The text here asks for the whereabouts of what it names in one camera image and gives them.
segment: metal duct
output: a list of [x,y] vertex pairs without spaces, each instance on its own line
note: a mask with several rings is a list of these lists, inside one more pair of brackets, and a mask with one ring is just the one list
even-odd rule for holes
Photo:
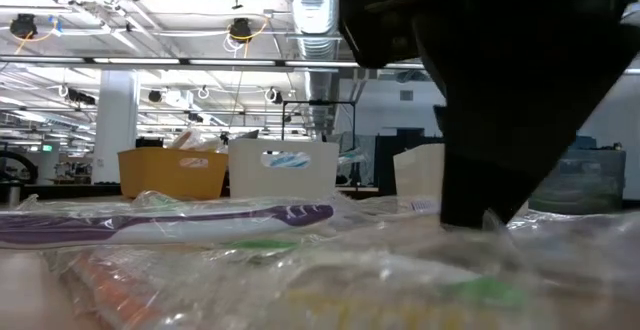
[[[338,0],[292,0],[296,32],[304,35],[333,35],[338,26]],[[336,42],[330,39],[300,39],[298,48],[303,59],[333,60]],[[335,100],[329,98],[332,73],[306,72],[305,92],[309,100]],[[324,113],[311,108],[311,123],[318,129],[327,127]]]

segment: column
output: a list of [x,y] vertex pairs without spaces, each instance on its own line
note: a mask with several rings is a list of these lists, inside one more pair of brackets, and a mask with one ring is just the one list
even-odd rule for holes
[[60,141],[43,141],[38,154],[38,185],[51,185],[56,178],[56,164],[60,162]]
[[120,183],[118,153],[135,148],[140,86],[134,71],[102,71],[93,174],[96,183]]

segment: yellow bin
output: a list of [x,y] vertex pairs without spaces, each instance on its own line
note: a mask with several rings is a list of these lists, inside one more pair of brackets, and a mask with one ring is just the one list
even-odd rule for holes
[[217,199],[227,159],[226,154],[159,147],[123,151],[118,153],[122,194],[135,198],[154,190],[175,198]]

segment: plastic packaging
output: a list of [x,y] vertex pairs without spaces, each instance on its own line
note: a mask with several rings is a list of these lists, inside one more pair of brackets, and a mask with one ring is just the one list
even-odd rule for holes
[[349,202],[265,198],[181,202],[142,193],[132,204],[40,204],[29,199],[0,214],[0,248],[77,245],[213,243],[328,222],[355,225]]
[[509,224],[518,246],[565,287],[640,298],[640,213],[571,216],[529,211]]
[[213,152],[217,152],[220,153],[221,149],[223,149],[224,146],[224,142],[222,141],[222,139],[220,138],[215,138],[215,139],[211,139],[211,140],[207,140],[205,142],[203,142],[202,144],[196,146],[194,148],[194,150],[196,151],[213,151]]
[[358,202],[362,211],[384,220],[440,213],[440,203],[428,196],[383,196]]
[[338,157],[338,165],[348,165],[365,161],[368,161],[367,156],[360,148],[355,148],[353,150],[343,152]]
[[539,279],[504,239],[430,218],[308,246],[101,247],[48,260],[92,304],[84,311],[116,329],[554,329]]
[[[289,168],[305,167],[310,160],[309,155],[303,152],[282,152],[269,157],[269,166]],[[363,161],[367,161],[367,157],[360,148],[344,152],[338,157],[338,165],[348,165]]]
[[202,145],[202,136],[198,129],[187,128],[168,147],[169,149],[195,149]]

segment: white bin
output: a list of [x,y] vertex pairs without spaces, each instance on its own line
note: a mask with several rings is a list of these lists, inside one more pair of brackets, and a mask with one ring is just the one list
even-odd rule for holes
[[[267,151],[303,152],[304,168],[273,168],[262,163]],[[229,142],[232,198],[293,196],[321,198],[335,190],[340,148],[334,143],[237,139]]]
[[[425,197],[442,202],[444,144],[427,144],[393,157],[398,196]],[[529,209],[525,202],[518,214]]]

